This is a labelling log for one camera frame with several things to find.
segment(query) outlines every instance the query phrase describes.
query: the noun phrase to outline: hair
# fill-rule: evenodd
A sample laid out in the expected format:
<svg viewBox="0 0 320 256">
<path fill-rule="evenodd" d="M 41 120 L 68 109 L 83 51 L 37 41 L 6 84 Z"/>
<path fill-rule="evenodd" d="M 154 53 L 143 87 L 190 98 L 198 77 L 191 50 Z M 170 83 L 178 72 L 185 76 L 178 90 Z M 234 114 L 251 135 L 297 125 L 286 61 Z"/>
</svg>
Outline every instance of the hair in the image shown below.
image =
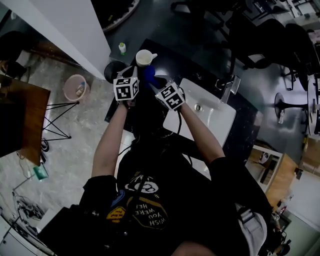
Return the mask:
<svg viewBox="0 0 320 256">
<path fill-rule="evenodd" d="M 290 251 L 290 245 L 289 245 L 290 242 L 282 244 L 282 250 L 279 253 L 277 253 L 278 256 L 284 256 L 284 255 L 288 254 L 288 252 Z"/>
</svg>

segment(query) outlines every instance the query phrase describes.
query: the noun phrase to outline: black metal table leg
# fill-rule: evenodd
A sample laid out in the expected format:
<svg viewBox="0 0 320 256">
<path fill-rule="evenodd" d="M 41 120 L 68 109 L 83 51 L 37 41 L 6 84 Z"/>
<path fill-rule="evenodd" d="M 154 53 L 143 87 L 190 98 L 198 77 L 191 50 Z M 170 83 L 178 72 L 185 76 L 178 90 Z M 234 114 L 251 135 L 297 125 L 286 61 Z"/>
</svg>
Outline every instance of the black metal table leg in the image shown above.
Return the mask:
<svg viewBox="0 0 320 256">
<path fill-rule="evenodd" d="M 51 132 L 53 134 L 56 134 L 56 135 L 59 135 L 63 138 L 54 138 L 54 139 L 44 139 L 42 138 L 42 141 L 60 141 L 60 140 L 69 140 L 71 139 L 72 137 L 69 136 L 69 135 L 66 135 L 61 129 L 59 129 L 55 124 L 54 124 L 54 121 L 56 121 L 58 118 L 60 118 L 64 113 L 68 112 L 70 109 L 72 109 L 74 106 L 78 105 L 80 102 L 77 101 L 77 102 L 71 102 L 71 103 L 58 103 L 58 104 L 50 104 L 50 105 L 47 105 L 48 107 L 50 108 L 47 108 L 46 110 L 53 110 L 53 109 L 57 109 L 57 108 L 62 108 L 62 107 L 66 107 L 66 106 L 71 106 L 69 107 L 66 111 L 64 111 L 62 114 L 60 114 L 58 117 L 56 117 L 53 121 L 50 121 L 48 118 L 44 117 L 48 122 L 49 124 L 47 126 L 45 126 L 44 128 L 42 128 L 42 130 L 46 130 L 48 132 Z M 53 125 L 59 132 L 61 133 L 58 133 L 58 132 L 55 132 L 53 130 L 49 130 L 48 127 L 50 125 Z"/>
<path fill-rule="evenodd" d="M 281 111 L 289 108 L 301 108 L 308 110 L 308 104 L 289 104 L 285 103 L 283 95 L 278 92 L 274 98 L 274 110 L 277 118 L 280 118 Z"/>
</svg>

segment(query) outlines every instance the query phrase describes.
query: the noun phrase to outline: yellow patch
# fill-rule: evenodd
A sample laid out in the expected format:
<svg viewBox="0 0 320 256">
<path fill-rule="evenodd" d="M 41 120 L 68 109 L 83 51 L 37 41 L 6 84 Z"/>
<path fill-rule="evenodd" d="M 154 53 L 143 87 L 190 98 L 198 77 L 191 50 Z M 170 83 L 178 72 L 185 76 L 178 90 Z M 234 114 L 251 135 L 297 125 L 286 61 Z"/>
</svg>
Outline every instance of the yellow patch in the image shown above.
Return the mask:
<svg viewBox="0 0 320 256">
<path fill-rule="evenodd" d="M 113 223 L 119 223 L 120 220 L 124 217 L 125 213 L 125 208 L 123 208 L 122 206 L 118 206 L 117 208 L 109 212 L 106 219 L 111 220 Z"/>
</svg>

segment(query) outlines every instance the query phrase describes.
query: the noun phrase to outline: wooden cabinet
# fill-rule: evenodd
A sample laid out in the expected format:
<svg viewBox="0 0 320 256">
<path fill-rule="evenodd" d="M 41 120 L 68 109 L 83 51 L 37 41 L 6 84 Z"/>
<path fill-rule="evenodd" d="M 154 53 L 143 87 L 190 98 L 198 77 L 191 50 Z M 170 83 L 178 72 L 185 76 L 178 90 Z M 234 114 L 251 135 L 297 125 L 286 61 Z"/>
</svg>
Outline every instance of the wooden cabinet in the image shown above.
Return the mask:
<svg viewBox="0 0 320 256">
<path fill-rule="evenodd" d="M 287 155 L 283 154 L 278 169 L 266 190 L 266 198 L 270 205 L 277 208 L 278 202 L 285 198 L 295 177 L 297 164 Z"/>
</svg>

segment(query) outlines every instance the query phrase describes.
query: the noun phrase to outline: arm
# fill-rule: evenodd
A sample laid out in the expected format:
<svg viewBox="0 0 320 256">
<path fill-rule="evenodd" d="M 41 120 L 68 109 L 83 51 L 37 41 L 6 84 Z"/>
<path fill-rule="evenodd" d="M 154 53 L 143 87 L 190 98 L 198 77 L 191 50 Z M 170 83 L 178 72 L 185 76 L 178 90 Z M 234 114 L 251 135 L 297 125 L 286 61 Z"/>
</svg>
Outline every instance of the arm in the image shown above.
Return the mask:
<svg viewBox="0 0 320 256">
<path fill-rule="evenodd" d="M 209 165 L 213 160 L 224 157 L 224 151 L 216 137 L 186 103 L 182 104 L 180 112 L 205 163 Z"/>
<path fill-rule="evenodd" d="M 128 109 L 119 104 L 95 150 L 91 177 L 115 175 L 127 112 Z"/>
</svg>

